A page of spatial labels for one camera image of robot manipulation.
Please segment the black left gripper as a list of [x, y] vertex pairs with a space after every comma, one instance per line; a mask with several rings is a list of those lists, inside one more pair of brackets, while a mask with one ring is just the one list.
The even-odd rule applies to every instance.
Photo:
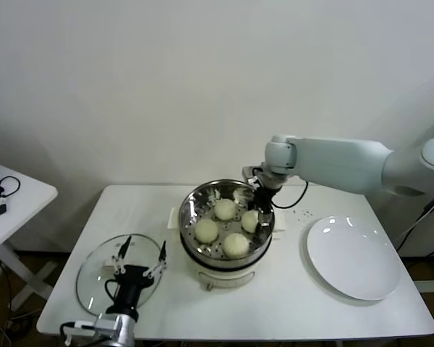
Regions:
[[136, 265], [127, 265], [125, 268], [124, 258], [131, 240], [132, 237], [128, 236], [127, 240], [120, 246], [117, 255], [111, 257], [115, 276], [112, 279], [108, 279], [106, 285], [115, 283], [118, 285], [118, 291], [116, 295], [113, 295], [109, 288], [106, 288], [106, 294], [112, 300], [112, 305], [106, 309], [106, 313], [125, 314], [134, 321], [138, 321], [139, 313], [137, 305], [142, 291], [150, 288], [154, 284], [154, 278], [161, 275], [167, 268], [166, 241], [162, 243], [156, 265], [148, 270], [148, 267]]

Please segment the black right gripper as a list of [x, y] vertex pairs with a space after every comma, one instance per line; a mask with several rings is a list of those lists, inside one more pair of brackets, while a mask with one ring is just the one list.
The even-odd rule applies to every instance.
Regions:
[[259, 211], [257, 227], [257, 235], [259, 239], [267, 239], [272, 234], [272, 199], [274, 195], [274, 189], [258, 187], [255, 189], [252, 199], [247, 203], [247, 210]]

